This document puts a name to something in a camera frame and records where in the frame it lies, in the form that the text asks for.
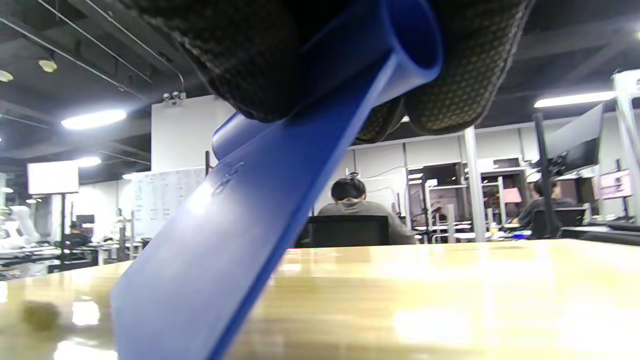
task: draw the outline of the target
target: television screen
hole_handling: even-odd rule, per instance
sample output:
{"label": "television screen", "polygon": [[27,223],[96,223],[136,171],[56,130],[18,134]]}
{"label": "television screen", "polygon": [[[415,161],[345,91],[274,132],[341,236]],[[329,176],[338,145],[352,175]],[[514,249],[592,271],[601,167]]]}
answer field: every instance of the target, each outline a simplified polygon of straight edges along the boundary
{"label": "television screen", "polygon": [[628,197],[631,192],[631,177],[629,171],[613,172],[600,176],[600,197],[603,200]]}
{"label": "television screen", "polygon": [[76,193],[80,187],[77,162],[27,164],[27,184],[31,195]]}

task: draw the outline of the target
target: ceiling pipe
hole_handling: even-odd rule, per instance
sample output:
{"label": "ceiling pipe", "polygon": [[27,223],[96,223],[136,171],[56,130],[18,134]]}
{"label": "ceiling pipe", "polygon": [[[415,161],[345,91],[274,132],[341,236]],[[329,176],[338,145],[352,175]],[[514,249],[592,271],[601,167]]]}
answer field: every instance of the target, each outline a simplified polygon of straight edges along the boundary
{"label": "ceiling pipe", "polygon": [[126,92],[129,92],[137,97],[139,97],[140,99],[144,100],[144,101],[148,101],[147,97],[145,97],[144,95],[138,93],[137,91],[130,89],[128,86],[119,83],[118,81],[111,79],[110,77],[108,77],[107,75],[104,75],[103,73],[99,72],[98,70],[95,70],[94,68],[90,67],[89,65],[75,59],[74,57],[72,57],[71,55],[65,53],[64,51],[57,49],[56,47],[48,44],[47,42],[40,40],[38,37],[36,37],[35,35],[29,33],[28,31],[22,29],[20,26],[10,22],[9,20],[5,19],[3,16],[0,15],[0,22],[2,22],[3,24],[9,26],[10,28],[19,31],[20,33],[22,33],[24,36],[30,38],[31,40],[33,40],[34,42],[37,42],[38,44],[52,50],[55,51],[56,53],[64,56],[65,58],[69,59],[70,61],[82,66],[83,68],[85,68],[86,70],[89,70],[90,72],[98,75],[99,77],[101,77],[102,79],[105,79],[106,81],[109,81],[110,83],[114,84],[115,86],[117,86],[118,88],[121,88],[122,90],[125,90]]}
{"label": "ceiling pipe", "polygon": [[116,158],[120,158],[121,160],[127,160],[127,161],[135,161],[137,163],[141,163],[141,164],[145,164],[145,165],[151,165],[150,162],[148,161],[144,161],[144,160],[140,160],[140,159],[134,159],[134,158],[130,158],[128,156],[123,156],[123,155],[119,155],[119,154],[115,154],[113,152],[109,152],[109,151],[104,151],[104,150],[98,150],[99,152],[103,153],[103,154],[107,154],[107,155],[111,155],[111,156],[115,156]]}
{"label": "ceiling pipe", "polygon": [[98,40],[96,40],[93,36],[87,34],[87,32],[82,30],[78,25],[75,25],[71,20],[69,20],[66,17],[64,17],[59,11],[57,11],[56,9],[52,8],[51,6],[49,6],[49,4],[45,3],[44,0],[37,0],[37,1],[40,4],[42,4],[44,7],[49,9],[52,13],[56,14],[57,17],[61,18],[62,20],[67,22],[67,24],[71,25],[74,29],[78,30],[82,35],[88,37],[91,41],[95,42],[96,45],[98,45],[99,47],[103,48],[107,53],[111,54],[114,58],[120,60],[121,63],[123,63],[126,67],[130,68],[131,70],[133,70],[136,74],[140,75],[144,80],[147,80],[149,83],[153,83],[153,81],[151,81],[151,79],[149,79],[146,75],[144,75],[142,72],[138,71],[130,63],[127,63],[126,61],[124,61],[121,57],[116,55],[113,51],[109,50],[106,46],[102,45],[102,43],[100,43]]}
{"label": "ceiling pipe", "polygon": [[165,64],[169,69],[172,69],[173,71],[175,71],[175,73],[178,74],[178,76],[180,77],[180,82],[182,83],[182,92],[184,92],[184,78],[182,77],[182,74],[178,71],[178,69],[173,67],[173,65],[169,64],[169,62],[166,61],[162,56],[156,54],[156,52],[151,50],[149,48],[149,46],[146,46],[142,41],[138,40],[138,38],[133,36],[133,34],[128,32],[125,28],[123,28],[116,20],[113,20],[113,18],[111,16],[109,16],[107,13],[102,11],[102,9],[100,9],[96,4],[91,2],[91,0],[84,0],[84,1],[87,4],[89,4],[92,8],[94,8],[96,11],[98,11],[102,16],[107,18],[107,20],[109,20],[112,24],[114,24],[123,33],[127,34],[127,36],[129,36],[131,39],[133,39],[135,42],[137,42],[138,45],[142,46],[142,48],[144,48],[144,50],[147,50],[151,55],[155,56],[158,60],[160,60],[160,62]]}

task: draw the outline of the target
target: gray hoodie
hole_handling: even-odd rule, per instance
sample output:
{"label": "gray hoodie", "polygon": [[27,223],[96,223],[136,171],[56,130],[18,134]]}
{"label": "gray hoodie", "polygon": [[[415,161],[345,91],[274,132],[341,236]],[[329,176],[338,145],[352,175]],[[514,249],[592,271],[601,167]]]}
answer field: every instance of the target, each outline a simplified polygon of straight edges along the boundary
{"label": "gray hoodie", "polygon": [[318,211],[318,216],[328,215],[384,215],[389,219],[389,242],[392,245],[415,244],[415,233],[406,228],[384,205],[373,201],[345,199],[327,204]]}

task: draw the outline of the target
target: person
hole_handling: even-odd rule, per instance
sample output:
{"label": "person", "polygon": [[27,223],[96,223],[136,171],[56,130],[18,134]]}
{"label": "person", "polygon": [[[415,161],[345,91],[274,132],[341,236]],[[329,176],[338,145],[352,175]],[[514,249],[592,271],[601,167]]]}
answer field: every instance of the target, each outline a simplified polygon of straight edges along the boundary
{"label": "person", "polygon": [[367,200],[367,188],[355,176],[339,179],[331,187],[333,204],[318,211],[318,216],[330,215],[384,215],[389,219],[389,243],[391,245],[416,244],[415,233],[407,229],[391,210],[384,205]]}
{"label": "person", "polygon": [[91,243],[91,239],[89,238],[89,236],[84,234],[80,224],[78,224],[75,221],[71,221],[70,228],[71,228],[71,233],[65,234],[64,238],[65,238],[65,241],[70,242],[71,247],[80,247],[80,246],[85,246]]}
{"label": "person", "polygon": [[[552,181],[551,187],[551,202],[554,209],[575,208],[578,206],[575,201],[560,196],[560,186],[558,186],[557,182]],[[522,227],[529,227],[533,222],[533,212],[545,208],[545,200],[542,197],[542,182],[540,180],[536,181],[533,189],[540,196],[540,198],[532,200],[530,203],[528,203],[527,207],[522,211],[522,214],[520,214],[518,218],[514,219],[514,221],[512,221],[512,224],[519,224]]]}
{"label": "person", "polygon": [[431,220],[434,224],[447,222],[447,215],[445,215],[444,210],[442,210],[441,206],[435,208],[431,212]]}

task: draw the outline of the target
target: metal pole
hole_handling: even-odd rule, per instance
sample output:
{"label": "metal pole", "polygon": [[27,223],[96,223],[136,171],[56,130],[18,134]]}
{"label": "metal pole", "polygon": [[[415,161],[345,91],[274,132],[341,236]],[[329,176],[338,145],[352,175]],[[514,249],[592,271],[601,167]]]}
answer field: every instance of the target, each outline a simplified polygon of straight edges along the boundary
{"label": "metal pole", "polygon": [[131,247],[129,248],[129,260],[133,260],[133,243],[136,241],[136,237],[135,235],[135,227],[134,227],[134,214],[136,212],[134,210],[131,210],[131,225],[129,226],[129,230],[131,231],[131,235],[129,236],[129,243],[131,244]]}
{"label": "metal pole", "polygon": [[64,56],[64,57],[65,57],[65,58],[67,58],[68,60],[70,60],[70,61],[72,61],[72,62],[74,62],[74,63],[76,63],[76,64],[78,64],[78,65],[82,66],[82,67],[83,67],[83,68],[85,68],[86,70],[89,70],[90,72],[92,72],[92,73],[94,73],[94,74],[98,75],[98,76],[99,76],[99,77],[101,77],[102,79],[105,79],[106,81],[109,81],[110,83],[114,84],[114,85],[115,85],[115,86],[117,86],[118,88],[121,88],[122,90],[126,90],[127,92],[130,92],[130,93],[132,93],[133,95],[135,95],[135,96],[139,97],[140,99],[147,100],[147,97],[146,97],[146,96],[144,96],[144,95],[142,95],[142,94],[139,94],[137,91],[130,89],[128,86],[126,86],[126,85],[124,85],[124,84],[122,84],[122,83],[119,83],[119,82],[115,81],[114,79],[111,79],[111,78],[110,78],[110,77],[108,77],[107,75],[104,75],[103,73],[101,73],[101,72],[99,72],[98,70],[96,70],[96,69],[94,69],[94,68],[90,67],[89,65],[87,65],[87,64],[85,64],[85,63],[83,63],[83,62],[81,62],[80,60],[75,59],[74,57],[72,57],[71,55],[69,55],[69,54],[65,53],[64,51],[62,51],[62,50],[60,50],[60,49],[58,49],[58,48],[56,48],[56,47],[54,47],[54,46],[52,46],[52,45],[49,45],[47,42],[45,42],[45,41],[43,41],[43,40],[40,40],[40,39],[39,39],[38,37],[36,37],[35,35],[30,34],[28,31],[26,31],[26,30],[22,29],[22,28],[21,28],[21,27],[19,27],[18,25],[15,25],[14,23],[10,22],[9,20],[7,20],[7,19],[5,19],[5,18],[3,18],[3,17],[0,17],[0,22],[2,22],[3,24],[5,24],[5,25],[9,26],[10,28],[13,28],[14,30],[17,30],[18,32],[22,33],[24,36],[26,36],[26,37],[28,37],[28,38],[32,39],[34,42],[36,42],[36,43],[38,43],[38,44],[40,44],[40,45],[42,45],[42,46],[44,46],[44,47],[48,48],[48,49],[49,49],[49,50],[51,50],[51,51],[55,51],[56,53],[58,53],[58,54],[60,54],[60,55]]}
{"label": "metal pole", "polygon": [[453,244],[456,242],[456,226],[454,221],[456,214],[453,204],[447,205],[447,216],[449,217],[449,222],[447,223],[447,232],[449,233],[448,239],[449,243]]}
{"label": "metal pole", "polygon": [[[620,159],[616,159],[616,171],[617,172],[621,172],[622,171],[622,163],[620,163]],[[623,206],[623,210],[625,212],[625,219],[629,219],[629,205],[627,202],[628,197],[624,196],[622,198],[622,206]]]}
{"label": "metal pole", "polygon": [[507,207],[504,204],[504,183],[502,176],[498,177],[498,199],[500,200],[500,225],[507,223]]}
{"label": "metal pole", "polygon": [[431,194],[430,189],[427,187],[426,183],[423,183],[424,186],[424,204],[425,204],[425,213],[424,213],[424,221],[427,224],[427,229],[431,231]]}
{"label": "metal pole", "polygon": [[634,220],[638,224],[638,216],[640,216],[640,168],[638,167],[638,159],[640,154],[636,152],[635,145],[640,142],[638,140],[636,130],[636,118],[634,116],[634,109],[631,105],[632,94],[629,94],[629,80],[632,81],[632,86],[636,86],[636,79],[640,76],[640,71],[626,71],[620,74],[613,75],[613,89],[616,92],[616,111],[618,114],[618,126],[620,127],[620,137],[622,139],[622,146],[625,156],[625,164],[629,169],[631,175],[631,182],[633,186],[633,194],[630,199],[631,215],[635,216]]}
{"label": "metal pole", "polygon": [[[409,200],[411,197],[411,193],[409,191],[409,184],[407,183],[408,181],[408,176],[409,176],[409,170],[407,170],[408,167],[408,161],[406,159],[406,144],[402,143],[402,159],[403,159],[403,171],[404,171],[404,224],[407,226],[407,228],[409,230],[413,229],[413,224],[412,224],[412,216],[411,216],[411,204],[409,204]],[[356,152],[353,152],[353,163],[356,163]]]}
{"label": "metal pole", "polygon": [[96,40],[93,36],[87,34],[87,32],[82,30],[78,25],[74,24],[71,20],[69,20],[66,17],[64,17],[60,12],[56,11],[56,9],[52,8],[51,6],[49,6],[49,4],[45,3],[44,0],[36,0],[36,1],[38,1],[40,4],[42,4],[47,9],[49,9],[49,11],[51,11],[52,13],[56,14],[56,16],[58,16],[59,18],[64,20],[67,24],[71,25],[72,28],[78,30],[80,32],[80,34],[88,37],[89,40],[91,40],[96,45],[101,47],[103,50],[105,50],[107,53],[112,55],[114,58],[120,60],[121,63],[123,63],[126,67],[130,68],[131,70],[133,70],[136,74],[140,75],[140,77],[142,77],[144,80],[147,80],[149,83],[153,83],[153,81],[151,81],[151,79],[149,79],[142,72],[138,71],[138,69],[134,68],[133,65],[131,65],[130,63],[127,63],[126,61],[124,61],[124,59],[119,57],[116,53],[114,53],[113,51],[109,50],[106,46],[102,45],[102,43],[99,42],[98,40]]}
{"label": "metal pole", "polygon": [[533,115],[533,120],[536,126],[536,138],[538,139],[540,183],[542,184],[542,197],[545,205],[545,217],[547,218],[548,233],[544,235],[544,238],[555,237],[559,229],[556,226],[556,214],[554,214],[554,207],[551,203],[551,173],[549,172],[547,143],[545,142],[545,128],[543,127],[544,118],[542,114],[536,113]]}
{"label": "metal pole", "polygon": [[100,15],[104,16],[105,18],[107,18],[108,21],[110,21],[112,24],[114,24],[118,29],[120,29],[120,31],[122,31],[123,33],[125,33],[128,37],[130,37],[133,41],[137,42],[138,45],[142,46],[142,48],[144,50],[147,50],[151,55],[155,56],[158,60],[160,60],[161,63],[163,63],[165,66],[167,66],[169,69],[172,69],[176,74],[178,74],[178,77],[180,77],[180,82],[182,83],[182,92],[184,92],[184,78],[182,77],[182,74],[175,68],[173,67],[171,64],[169,64],[165,59],[162,58],[162,56],[156,54],[155,51],[151,50],[149,48],[149,46],[146,46],[142,41],[138,40],[138,38],[136,38],[135,36],[133,36],[130,32],[128,32],[125,28],[122,27],[122,25],[120,25],[116,20],[113,20],[112,17],[110,17],[107,13],[103,12],[102,9],[100,9],[98,6],[96,6],[96,4],[92,3],[90,0],[85,0],[87,4],[89,4],[89,6],[91,6],[92,8],[96,9],[96,11],[98,11],[100,13]]}
{"label": "metal pole", "polygon": [[482,180],[476,152],[476,129],[474,126],[465,130],[465,147],[467,148],[467,164],[469,167],[469,192],[471,194],[471,214],[476,231],[476,242],[486,241],[484,235],[484,200]]}

